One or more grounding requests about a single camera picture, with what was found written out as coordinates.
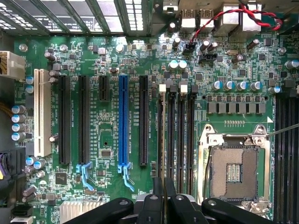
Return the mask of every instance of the motherboard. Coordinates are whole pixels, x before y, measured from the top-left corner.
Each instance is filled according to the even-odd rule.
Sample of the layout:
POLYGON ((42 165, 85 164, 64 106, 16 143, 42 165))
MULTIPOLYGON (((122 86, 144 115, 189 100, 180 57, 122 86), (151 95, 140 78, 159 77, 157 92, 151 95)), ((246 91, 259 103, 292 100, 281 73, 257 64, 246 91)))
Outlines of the motherboard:
POLYGON ((19 205, 62 224, 171 177, 273 219, 276 94, 295 87, 299 36, 22 37, 12 138, 26 148, 19 205))

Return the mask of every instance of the black pcie slot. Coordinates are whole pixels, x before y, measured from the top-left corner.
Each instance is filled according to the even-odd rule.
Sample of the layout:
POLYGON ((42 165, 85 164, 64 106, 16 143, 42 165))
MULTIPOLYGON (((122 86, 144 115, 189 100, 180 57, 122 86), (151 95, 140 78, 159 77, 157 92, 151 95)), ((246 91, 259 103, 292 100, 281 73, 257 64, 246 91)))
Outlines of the black pcie slot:
POLYGON ((90 161, 89 77, 79 76, 78 164, 90 161))
POLYGON ((149 146, 149 78, 139 76, 139 165, 148 163, 149 146))
POLYGON ((177 193, 183 193, 185 99, 178 96, 177 193))
POLYGON ((168 95, 168 115, 167 115, 167 177, 173 178, 173 156, 174 156, 174 126, 175 126, 175 93, 168 95))
POLYGON ((71 162, 71 78, 58 77, 58 152, 59 163, 71 162))

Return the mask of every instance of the screw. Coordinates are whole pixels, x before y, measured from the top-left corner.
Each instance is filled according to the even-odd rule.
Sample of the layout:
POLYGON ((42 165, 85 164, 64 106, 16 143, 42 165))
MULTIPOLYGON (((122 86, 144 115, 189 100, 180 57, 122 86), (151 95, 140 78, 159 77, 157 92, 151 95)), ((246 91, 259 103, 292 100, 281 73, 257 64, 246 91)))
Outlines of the screw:
POLYGON ((212 206, 217 204, 216 201, 213 201, 213 200, 208 201, 208 203, 209 203, 209 205, 212 205, 212 206))

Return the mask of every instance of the wire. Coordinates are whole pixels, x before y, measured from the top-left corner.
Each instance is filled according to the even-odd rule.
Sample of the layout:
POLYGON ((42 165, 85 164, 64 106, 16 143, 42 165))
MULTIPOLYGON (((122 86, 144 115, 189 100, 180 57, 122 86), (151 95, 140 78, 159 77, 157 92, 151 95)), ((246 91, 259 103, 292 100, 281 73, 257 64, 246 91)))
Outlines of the wire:
POLYGON ((268 13, 268 12, 259 11, 259 10, 249 10, 249 7, 246 3, 244 3, 242 0, 239 0, 239 2, 241 3, 241 8, 239 8, 239 9, 230 9, 228 11, 218 13, 217 15, 212 17, 205 25, 203 25, 200 29, 198 29, 196 31, 196 33, 191 38, 190 42, 193 42, 193 40, 195 38, 197 38, 200 31, 203 30, 211 21, 216 20, 220 16, 222 16, 224 14, 227 14, 227 13, 235 13, 235 12, 236 13, 246 13, 246 14, 248 14, 248 17, 250 19, 252 19, 257 25, 259 25, 261 27, 268 27, 268 28, 271 28, 274 31, 277 31, 281 28, 283 22, 274 13, 268 13), (271 26, 271 24, 269 24, 269 23, 262 22, 260 19, 257 19, 254 14, 262 14, 262 15, 266 15, 266 16, 269 16, 269 17, 273 18, 274 21, 275 21, 275 26, 271 26))

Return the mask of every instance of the black connector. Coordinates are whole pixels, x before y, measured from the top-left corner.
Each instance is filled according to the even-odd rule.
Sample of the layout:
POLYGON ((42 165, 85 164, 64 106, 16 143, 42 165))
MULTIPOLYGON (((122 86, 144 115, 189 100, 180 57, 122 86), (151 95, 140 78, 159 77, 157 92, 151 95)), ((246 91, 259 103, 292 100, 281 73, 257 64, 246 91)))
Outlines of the black connector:
POLYGON ((139 165, 148 164, 149 147, 149 77, 139 76, 139 165))
POLYGON ((217 54, 202 54, 199 56, 199 63, 216 61, 217 56, 217 54))
POLYGON ((78 164, 90 161, 90 84, 88 76, 79 76, 78 164))
POLYGON ((58 77, 58 152, 59 163, 71 162, 71 77, 58 77))
POLYGON ((99 77, 99 100, 100 102, 110 101, 110 82, 108 76, 99 77))

